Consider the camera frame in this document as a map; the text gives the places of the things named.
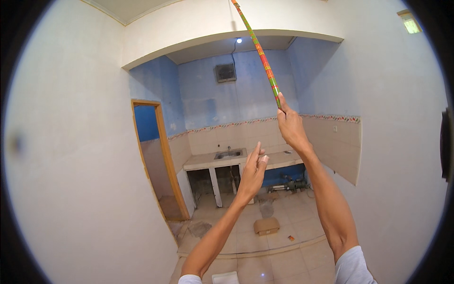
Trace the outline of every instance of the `ventilation window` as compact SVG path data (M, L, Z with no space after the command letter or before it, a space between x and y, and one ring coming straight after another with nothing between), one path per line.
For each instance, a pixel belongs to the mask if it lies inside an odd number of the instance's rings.
M233 63L216 65L216 79L218 83L236 81L237 75Z
M397 14L404 22L405 28L409 34L416 34L422 31L415 17L408 10L400 11Z

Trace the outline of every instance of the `kitchen counter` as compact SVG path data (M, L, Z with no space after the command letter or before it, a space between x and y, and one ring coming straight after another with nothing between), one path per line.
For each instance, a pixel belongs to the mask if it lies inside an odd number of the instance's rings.
M291 154L285 154L284 152L266 154L268 155L268 157L270 157L266 169L276 169L303 163L303 161L295 151L293 151ZM215 156L216 153L193 155L183 165L183 169L189 171L243 164L246 162L247 153L246 149L243 149L242 156L218 160L214 159Z

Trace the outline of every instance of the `wall vent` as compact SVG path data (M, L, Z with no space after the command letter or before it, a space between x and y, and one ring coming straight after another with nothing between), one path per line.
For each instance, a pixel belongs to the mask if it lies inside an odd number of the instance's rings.
M237 80L233 63L216 65L215 72L218 83Z

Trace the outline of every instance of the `wooden door frame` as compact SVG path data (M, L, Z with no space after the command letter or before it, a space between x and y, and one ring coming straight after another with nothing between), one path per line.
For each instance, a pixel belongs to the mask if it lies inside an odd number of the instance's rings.
M134 112L135 105L154 106L155 114L156 114L156 122L158 124L159 140L161 141L161 150L162 150L163 156L164 156L164 163L166 165L167 174L170 179L170 185L172 186L173 194L175 195L175 198L177 200L177 203L180 208L181 215L182 215L181 219L172 218L172 221L189 220L191 217L189 216L189 212L188 212L188 208L186 207L186 203L184 203L183 194L181 193L180 185L178 184L178 180L177 180L177 174L176 174L175 168L173 166L172 154L170 152L170 146L169 146L169 142L167 140L167 133L166 133L165 125L164 125L163 109L161 107L161 103L158 101L153 101L153 100L136 100L136 99L131 100L131 107L133 110L134 128L136 131L137 143L138 143L139 151L140 151L140 157L142 158L143 168L145 170L147 178L150 181L150 184L153 186L153 183L151 182L150 176L148 174L147 165L145 164L145 158L143 157L142 147L140 145L139 134L137 131L136 116L135 116L135 112ZM158 200L158 197L156 196L156 193L154 192L154 189L153 189L153 193L154 193L154 196L156 197L156 202L158 204L159 210L161 211L161 214L164 217L164 220L167 220L167 218L164 216L163 209L161 208L161 205L159 204L159 200Z

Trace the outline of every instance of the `person's arm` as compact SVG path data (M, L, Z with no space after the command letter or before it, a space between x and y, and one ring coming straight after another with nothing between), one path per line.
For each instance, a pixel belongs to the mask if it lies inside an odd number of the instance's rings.
M314 189L320 222L334 253L334 262L358 244L355 221L350 207L333 179L318 160L312 144L307 139L302 118L286 103L279 93L282 110L277 120L282 137L301 157Z
M232 204L216 225L207 232L191 251L183 264L181 276L193 274L202 278L210 264L224 247L240 213L259 191L269 159L266 155L259 158L260 154L265 153L265 150L260 150L260 146L261 143L258 142L254 151L247 156L240 186Z

